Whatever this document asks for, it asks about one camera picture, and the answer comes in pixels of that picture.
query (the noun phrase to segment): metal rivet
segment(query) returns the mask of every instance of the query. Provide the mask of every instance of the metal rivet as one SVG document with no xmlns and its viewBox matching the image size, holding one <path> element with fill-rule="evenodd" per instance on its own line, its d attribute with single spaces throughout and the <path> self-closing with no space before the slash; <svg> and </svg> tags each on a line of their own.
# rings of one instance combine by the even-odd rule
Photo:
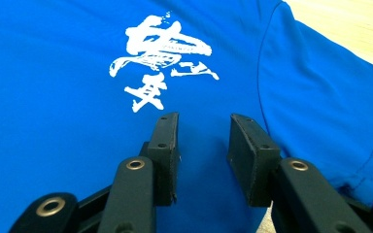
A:
<svg viewBox="0 0 373 233">
<path fill-rule="evenodd" d="M 65 206 L 65 200 L 60 197 L 52 197 L 43 202 L 36 210 L 38 216 L 53 216 L 60 212 Z"/>
<path fill-rule="evenodd" d="M 308 165 L 301 162 L 301 161 L 291 161 L 290 163 L 290 166 L 295 169 L 295 170 L 298 170 L 298 171 L 307 171 L 308 170 Z"/>
<path fill-rule="evenodd" d="M 144 166 L 145 166 L 145 162 L 140 159 L 135 159 L 135 160 L 132 160 L 126 163 L 126 168 L 130 170 L 138 170 L 138 169 L 143 168 Z"/>
</svg>

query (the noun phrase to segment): blue fabric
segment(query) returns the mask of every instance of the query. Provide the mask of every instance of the blue fabric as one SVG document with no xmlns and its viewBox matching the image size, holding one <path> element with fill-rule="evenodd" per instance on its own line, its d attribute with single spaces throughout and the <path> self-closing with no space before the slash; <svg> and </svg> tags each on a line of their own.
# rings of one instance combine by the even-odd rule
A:
<svg viewBox="0 0 373 233">
<path fill-rule="evenodd" d="M 157 80 L 141 106 L 138 88 Z M 283 156 L 373 200 L 373 66 L 287 4 L 0 1 L 0 232 L 44 194 L 83 199 L 112 183 L 171 112 L 179 201 L 158 208 L 158 232 L 256 229 L 264 210 L 246 206 L 225 159 L 231 113 L 255 118 Z"/>
</svg>

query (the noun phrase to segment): white calligraphy print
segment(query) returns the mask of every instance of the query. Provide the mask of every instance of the white calligraphy print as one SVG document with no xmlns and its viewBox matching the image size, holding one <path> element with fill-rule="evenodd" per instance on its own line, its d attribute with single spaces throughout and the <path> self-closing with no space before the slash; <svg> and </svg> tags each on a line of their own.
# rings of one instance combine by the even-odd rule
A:
<svg viewBox="0 0 373 233">
<path fill-rule="evenodd" d="M 162 21 L 168 17 L 170 17 L 169 13 L 166 14 L 166 17 L 149 16 L 137 27 L 127 28 L 125 31 L 128 36 L 126 51 L 132 56 L 119 57 L 110 66 L 112 77 L 115 77 L 119 69 L 129 62 L 142 64 L 159 72 L 156 76 L 145 75 L 142 79 L 144 86 L 141 88 L 133 89 L 127 86 L 124 89 L 124 91 L 142 99 L 139 103 L 134 101 L 132 106 L 134 113 L 137 113 L 147 103 L 153 104 L 159 110 L 164 109 L 161 101 L 155 98 L 160 95 L 160 89 L 167 88 L 160 69 L 178 64 L 181 68 L 187 67 L 187 72 L 179 72 L 173 68 L 171 77 L 208 74 L 215 80 L 220 79 L 201 61 L 197 65 L 192 62 L 181 62 L 183 54 L 210 56 L 212 49 L 203 41 L 182 34 L 182 26 L 178 21 L 174 21 L 168 28 L 160 28 Z"/>
</svg>

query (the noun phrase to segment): beige surface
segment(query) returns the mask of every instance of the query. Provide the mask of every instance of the beige surface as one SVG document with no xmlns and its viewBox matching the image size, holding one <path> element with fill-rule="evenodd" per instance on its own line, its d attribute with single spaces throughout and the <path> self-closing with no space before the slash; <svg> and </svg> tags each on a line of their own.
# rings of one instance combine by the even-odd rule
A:
<svg viewBox="0 0 373 233">
<path fill-rule="evenodd" d="M 286 0 L 295 19 L 373 64 L 373 0 Z M 256 233 L 274 233 L 270 212 Z"/>
</svg>

